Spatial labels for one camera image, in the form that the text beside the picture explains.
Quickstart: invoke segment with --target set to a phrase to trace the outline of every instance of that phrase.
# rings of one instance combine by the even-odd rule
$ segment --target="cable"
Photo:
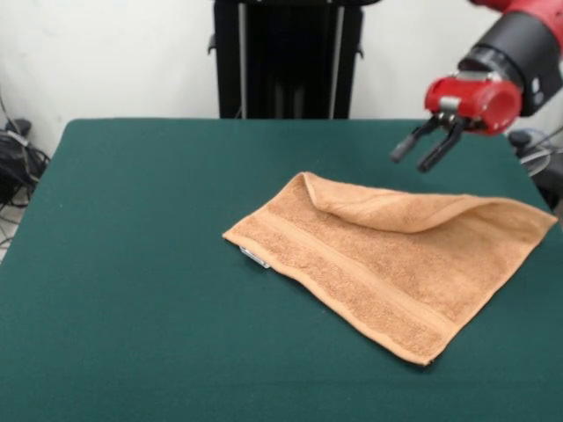
[[[553,132],[551,132],[549,135],[544,136],[541,139],[538,139],[537,141],[532,142],[530,145],[526,146],[526,148],[524,148],[523,152],[527,152],[530,151],[531,149],[536,148],[538,145],[541,145],[544,142],[549,142],[551,144],[551,140],[559,135],[561,132],[563,132],[563,126],[555,129]]]
[[[25,137],[0,130],[0,206],[27,207],[50,161]],[[16,203],[14,197],[22,189],[28,201]]]
[[[2,242],[0,242],[0,248],[2,248],[2,246],[4,246],[5,244],[11,242],[13,239],[13,237],[6,237]]]
[[[531,178],[537,176],[539,173],[541,173],[547,167],[549,167],[549,164],[551,163],[552,163],[552,156],[546,156],[544,162],[541,163],[537,168],[533,170],[528,170],[528,176],[530,176]]]
[[[545,149],[543,151],[535,152],[533,154],[530,154],[528,156],[523,157],[520,160],[520,164],[527,164],[527,163],[530,163],[534,160],[537,160],[538,158],[541,158],[543,156],[552,156],[554,154],[563,154],[563,148],[561,148],[561,149]]]

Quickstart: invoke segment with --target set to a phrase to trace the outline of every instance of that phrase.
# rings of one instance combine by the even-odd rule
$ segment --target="green table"
[[[427,368],[222,240],[299,171],[545,207],[502,139],[390,163],[413,124],[71,123],[0,268],[0,421],[563,420],[559,228]]]

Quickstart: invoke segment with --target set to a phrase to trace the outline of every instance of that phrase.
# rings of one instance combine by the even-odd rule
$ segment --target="black cable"
[[[0,248],[2,248],[2,246],[4,246],[5,244],[8,244],[9,242],[11,242],[13,240],[13,237],[7,237],[5,238],[2,242],[0,242]]]
[[[15,220],[4,217],[3,215],[0,215],[0,220],[2,220],[3,222],[8,222],[9,224],[14,224],[15,226],[19,225],[19,222],[16,222]]]
[[[24,137],[0,130],[0,206],[27,207],[50,161]],[[14,198],[22,189],[27,201],[17,203]]]

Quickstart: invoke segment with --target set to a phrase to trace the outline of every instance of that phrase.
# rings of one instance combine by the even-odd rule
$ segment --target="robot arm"
[[[391,154],[398,163],[420,138],[444,128],[446,139],[419,162],[429,171],[463,132],[498,135],[519,116],[537,113],[562,87],[563,0],[470,0],[501,18],[459,62],[457,71],[430,85],[432,117]]]

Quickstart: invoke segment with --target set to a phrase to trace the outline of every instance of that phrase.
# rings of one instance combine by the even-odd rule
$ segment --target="towel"
[[[403,193],[300,173],[223,237],[398,357],[428,365],[556,221],[516,200]]]

